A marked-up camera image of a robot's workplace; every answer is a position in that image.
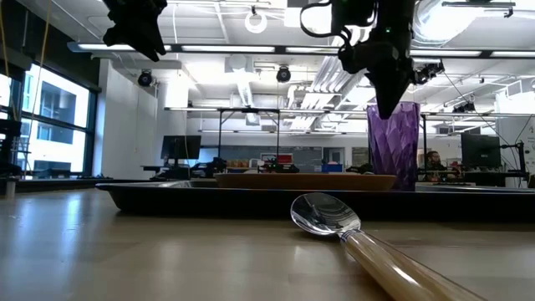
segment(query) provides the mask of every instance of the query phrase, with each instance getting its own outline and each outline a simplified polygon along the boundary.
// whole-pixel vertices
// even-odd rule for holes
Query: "spoon handle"
[[[348,253],[397,301],[485,300],[376,237],[349,231],[341,238]]]

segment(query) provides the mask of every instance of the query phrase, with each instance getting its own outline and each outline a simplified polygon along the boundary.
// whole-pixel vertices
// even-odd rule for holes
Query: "spoon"
[[[346,251],[397,301],[481,301],[482,297],[360,230],[360,219],[336,197],[309,193],[295,199],[292,219],[303,230],[338,234]]]

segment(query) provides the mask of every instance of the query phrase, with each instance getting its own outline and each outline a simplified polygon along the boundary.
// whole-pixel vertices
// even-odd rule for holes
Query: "wooden tray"
[[[219,174],[220,188],[388,191],[395,176],[358,174]]]

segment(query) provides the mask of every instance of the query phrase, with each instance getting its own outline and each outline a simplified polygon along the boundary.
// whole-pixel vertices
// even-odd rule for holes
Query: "table surface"
[[[364,221],[490,300],[535,296],[535,225]],[[290,221],[140,217],[105,191],[0,199],[0,300],[390,300],[337,238]]]

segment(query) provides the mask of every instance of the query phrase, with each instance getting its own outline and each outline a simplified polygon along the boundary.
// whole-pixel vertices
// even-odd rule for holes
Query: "purple glass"
[[[376,175],[397,177],[394,188],[414,191],[417,180],[420,105],[401,102],[388,120],[379,117],[377,105],[368,106],[369,147]]]

